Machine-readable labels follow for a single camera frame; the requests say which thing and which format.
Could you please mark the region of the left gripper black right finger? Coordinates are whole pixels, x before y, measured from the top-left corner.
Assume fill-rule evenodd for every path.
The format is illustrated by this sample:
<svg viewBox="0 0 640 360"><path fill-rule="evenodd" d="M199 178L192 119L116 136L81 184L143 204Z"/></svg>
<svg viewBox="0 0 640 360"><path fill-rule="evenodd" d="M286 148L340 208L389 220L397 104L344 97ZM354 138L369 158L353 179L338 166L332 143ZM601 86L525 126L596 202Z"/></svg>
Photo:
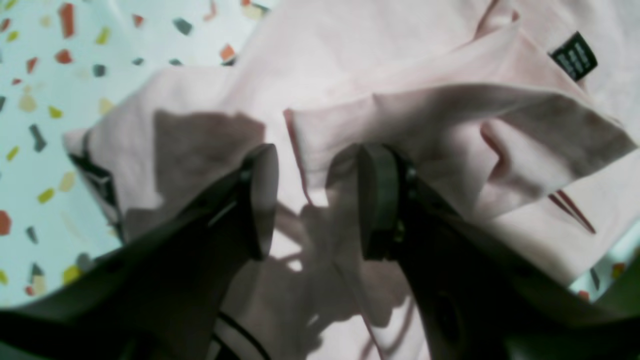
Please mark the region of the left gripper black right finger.
<svg viewBox="0 0 640 360"><path fill-rule="evenodd" d="M462 219L391 146L358 148L363 257L395 261L432 360L637 360L639 260L589 303Z"/></svg>

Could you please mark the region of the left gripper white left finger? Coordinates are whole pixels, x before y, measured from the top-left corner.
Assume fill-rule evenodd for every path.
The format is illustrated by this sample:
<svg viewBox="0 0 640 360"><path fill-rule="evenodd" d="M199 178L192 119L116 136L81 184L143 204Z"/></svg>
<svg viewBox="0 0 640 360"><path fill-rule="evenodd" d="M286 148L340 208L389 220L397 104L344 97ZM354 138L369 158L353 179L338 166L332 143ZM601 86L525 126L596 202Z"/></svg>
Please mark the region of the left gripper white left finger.
<svg viewBox="0 0 640 360"><path fill-rule="evenodd" d="M1 311L3 360L203 360L227 289L265 260L277 149L250 150L178 216L50 295Z"/></svg>

